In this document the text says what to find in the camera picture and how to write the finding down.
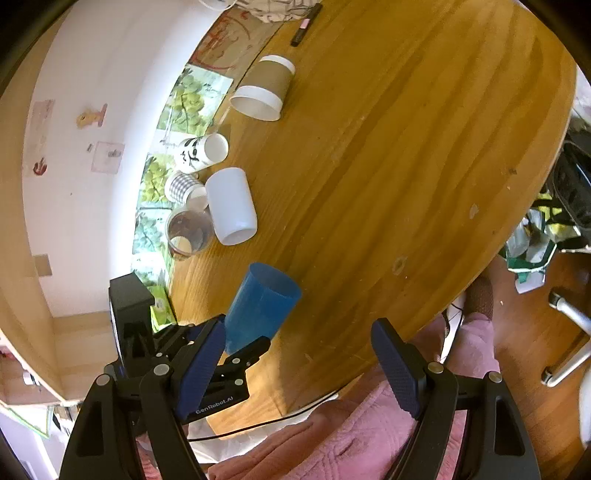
cloth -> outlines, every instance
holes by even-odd
[[[271,23],[304,18],[318,2],[319,0],[238,0],[236,4],[262,22]]]
[[[427,361],[439,360],[445,321],[438,315],[412,340]],[[493,326],[470,314],[458,330],[447,359],[457,375],[482,378],[499,371]],[[462,442],[465,412],[457,412],[438,480],[450,480]],[[271,435],[245,455],[213,465],[210,480],[382,480],[415,428],[402,410],[379,365],[342,399],[316,408],[310,417]]]

black cable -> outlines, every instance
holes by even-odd
[[[327,395],[324,395],[321,400],[317,401],[316,403],[313,403],[309,407],[306,407],[304,410],[301,410],[301,411],[299,411],[297,413],[293,413],[291,415],[288,415],[287,417],[282,417],[280,419],[275,419],[275,420],[264,421],[262,423],[257,423],[256,425],[251,425],[249,427],[244,427],[243,429],[234,430],[233,432],[222,433],[221,435],[214,435],[212,437],[203,437],[203,438],[200,438],[200,439],[189,439],[189,442],[204,442],[205,440],[215,440],[215,439],[220,439],[220,438],[223,438],[223,437],[229,437],[230,435],[235,435],[237,433],[245,432],[246,430],[252,430],[252,429],[256,429],[258,427],[264,427],[265,425],[270,425],[271,423],[277,423],[278,421],[292,419],[294,417],[297,417],[299,415],[302,415],[303,413],[306,413],[307,411],[312,410],[313,408],[316,408],[318,405],[320,405],[320,404],[324,403],[326,400],[328,400],[328,398],[330,398],[333,395],[336,395],[337,393],[339,393],[347,385],[348,384],[345,384],[342,387],[339,387],[334,392],[329,393]]]

white wall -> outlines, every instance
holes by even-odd
[[[14,455],[21,462],[30,464],[37,480],[55,480],[57,478],[57,471],[59,470],[52,463],[39,435],[2,412],[0,412],[0,429],[2,429]]]
[[[53,271],[40,280],[54,317],[108,309],[109,280],[129,273],[138,188],[158,117],[218,15],[197,0],[79,0],[61,26],[31,103],[55,100],[47,172],[23,175],[31,252],[48,254]],[[103,127],[77,128],[87,106],[104,103]],[[86,149],[97,141],[125,144],[117,175],[91,172]]]

black marker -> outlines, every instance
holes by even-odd
[[[304,38],[304,35],[308,31],[308,28],[310,28],[310,25],[312,25],[312,22],[318,16],[320,10],[322,10],[322,4],[315,4],[315,6],[313,6],[310,9],[310,12],[308,12],[308,16],[305,19],[303,19],[300,28],[297,29],[294,38],[291,40],[292,47],[297,47],[300,44],[300,42]]]

blue gripper pad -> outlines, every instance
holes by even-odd
[[[371,344],[400,407],[418,419],[426,403],[426,362],[414,345],[404,343],[388,319],[371,327]]]
[[[199,409],[225,346],[226,328],[218,321],[181,380],[176,407],[177,417],[181,421]]]

